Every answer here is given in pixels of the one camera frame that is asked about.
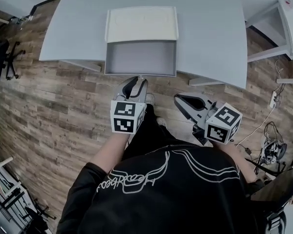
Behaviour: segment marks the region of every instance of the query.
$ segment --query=black pants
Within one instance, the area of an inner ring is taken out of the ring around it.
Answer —
[[[145,155],[168,145],[190,144],[176,139],[166,127],[157,124],[156,118],[153,106],[148,104],[144,121],[126,148],[123,160],[138,155]]]

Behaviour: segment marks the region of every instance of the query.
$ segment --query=black office chair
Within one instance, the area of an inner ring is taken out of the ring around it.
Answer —
[[[40,234],[45,233],[46,230],[48,230],[48,225],[44,221],[42,214],[37,213],[33,211],[32,209],[25,207],[25,210],[27,211],[27,215],[23,217],[23,219],[30,216],[32,218],[32,221],[27,225],[25,228],[26,234]]]
[[[15,70],[13,67],[13,61],[18,55],[21,55],[21,54],[23,55],[26,53],[25,50],[20,50],[16,55],[14,54],[15,47],[19,44],[20,44],[19,41],[15,42],[11,53],[7,54],[6,52],[9,48],[9,45],[10,45],[8,40],[6,40],[4,42],[0,42],[0,77],[1,77],[1,73],[2,73],[2,68],[5,68],[4,62],[7,62],[7,70],[6,70],[5,78],[7,80],[11,79],[11,77],[8,76],[10,68],[12,69],[13,76],[15,77],[15,79],[19,78],[19,76],[15,73]]]

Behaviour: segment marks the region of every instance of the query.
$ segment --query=chair base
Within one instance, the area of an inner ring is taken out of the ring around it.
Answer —
[[[11,51],[11,53],[8,55],[8,57],[6,58],[6,62],[7,62],[7,70],[6,70],[6,75],[5,75],[5,78],[7,79],[7,80],[10,80],[11,78],[13,78],[13,77],[15,77],[15,79],[18,79],[19,78],[19,75],[17,75],[16,73],[15,73],[15,70],[14,70],[14,66],[13,66],[13,61],[14,61],[14,59],[17,57],[17,56],[19,56],[19,55],[24,55],[26,52],[25,52],[25,50],[20,50],[16,55],[14,54],[14,52],[15,52],[15,47],[16,46],[18,46],[20,44],[20,42],[19,41],[17,41],[17,42],[15,42],[14,43],[14,46],[13,46],[13,48],[12,48],[12,51]],[[9,76],[9,70],[12,70],[12,73],[13,73],[13,76],[12,77],[10,77]]]

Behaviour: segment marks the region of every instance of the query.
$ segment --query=white table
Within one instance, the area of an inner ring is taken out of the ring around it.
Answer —
[[[246,87],[247,40],[240,0],[61,0],[40,60],[64,60],[99,71],[87,61],[105,61],[107,11],[136,6],[177,8],[176,69],[201,76],[190,85]]]
[[[285,45],[248,56],[248,62],[283,54],[293,57],[293,8],[290,10],[287,9],[283,0],[276,1],[272,6],[251,17],[246,22],[246,27],[248,28],[251,25],[259,22],[267,15],[273,13],[275,10],[278,10],[281,17],[286,40]],[[293,83],[293,79],[277,79],[277,83]]]

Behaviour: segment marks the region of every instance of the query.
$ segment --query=white cable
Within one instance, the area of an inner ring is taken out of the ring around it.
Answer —
[[[277,62],[278,62],[279,60],[280,60],[280,56],[278,56],[278,60],[275,61],[275,63],[274,63],[274,67],[275,67],[275,69],[276,69],[276,71],[277,71],[277,73],[278,73],[278,75],[279,75],[279,78],[281,79],[280,73],[281,73],[281,71],[283,70],[283,68],[280,69],[280,70],[278,71],[278,69],[277,69]],[[279,87],[278,87],[277,89],[275,89],[275,92],[276,92],[281,86],[282,86],[282,84],[280,84]]]
[[[265,121],[269,118],[269,116],[272,114],[273,110],[275,109],[275,105],[272,108],[272,110],[270,111],[270,113],[268,114],[268,116],[265,118],[265,120],[263,121],[263,123],[257,127],[253,132],[251,132],[249,135],[247,135],[243,140],[241,140],[236,146],[240,145],[244,140],[246,140],[248,137],[250,137],[253,133],[255,133],[259,128],[262,127],[262,125],[265,123]]]

